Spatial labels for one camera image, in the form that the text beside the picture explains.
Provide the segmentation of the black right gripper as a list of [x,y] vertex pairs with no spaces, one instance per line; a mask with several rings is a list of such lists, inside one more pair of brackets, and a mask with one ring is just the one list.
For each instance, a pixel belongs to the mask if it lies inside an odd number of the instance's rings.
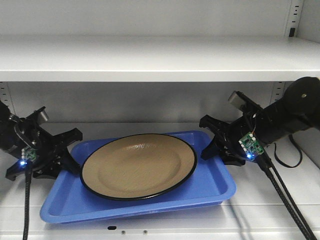
[[225,165],[244,166],[246,162],[255,163],[252,154],[248,157],[239,141],[249,132],[254,131],[254,113],[243,113],[242,117],[228,123],[209,115],[203,116],[199,127],[208,129],[215,137],[201,152],[201,158],[208,160],[220,156]]

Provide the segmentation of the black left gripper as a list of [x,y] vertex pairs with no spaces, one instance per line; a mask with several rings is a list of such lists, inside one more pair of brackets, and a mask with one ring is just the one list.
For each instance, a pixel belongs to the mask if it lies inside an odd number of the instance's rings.
[[67,147],[82,140],[83,133],[78,128],[51,135],[31,117],[9,117],[4,121],[4,152],[17,162],[6,170],[5,177],[14,181],[27,174],[35,179],[56,179],[62,167],[79,174],[81,166]]

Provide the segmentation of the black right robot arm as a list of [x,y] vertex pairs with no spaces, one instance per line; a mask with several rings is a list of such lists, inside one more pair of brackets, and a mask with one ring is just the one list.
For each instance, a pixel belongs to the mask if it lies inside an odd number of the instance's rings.
[[229,103],[242,112],[237,120],[227,123],[209,115],[199,126],[208,128],[214,137],[202,151],[208,160],[219,155],[227,164],[241,166],[254,162],[264,147],[279,139],[309,128],[320,128],[320,80],[302,77],[285,90],[282,98],[262,108],[240,91],[234,91]]

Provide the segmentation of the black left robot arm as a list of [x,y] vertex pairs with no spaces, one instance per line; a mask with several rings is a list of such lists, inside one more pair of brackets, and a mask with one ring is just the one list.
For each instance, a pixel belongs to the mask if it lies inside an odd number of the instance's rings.
[[0,104],[0,149],[17,159],[6,170],[5,177],[15,181],[26,174],[35,179],[56,179],[61,170],[78,175],[81,166],[68,151],[68,146],[83,139],[77,128],[52,135],[41,127],[48,120],[45,108],[27,117],[18,117]]

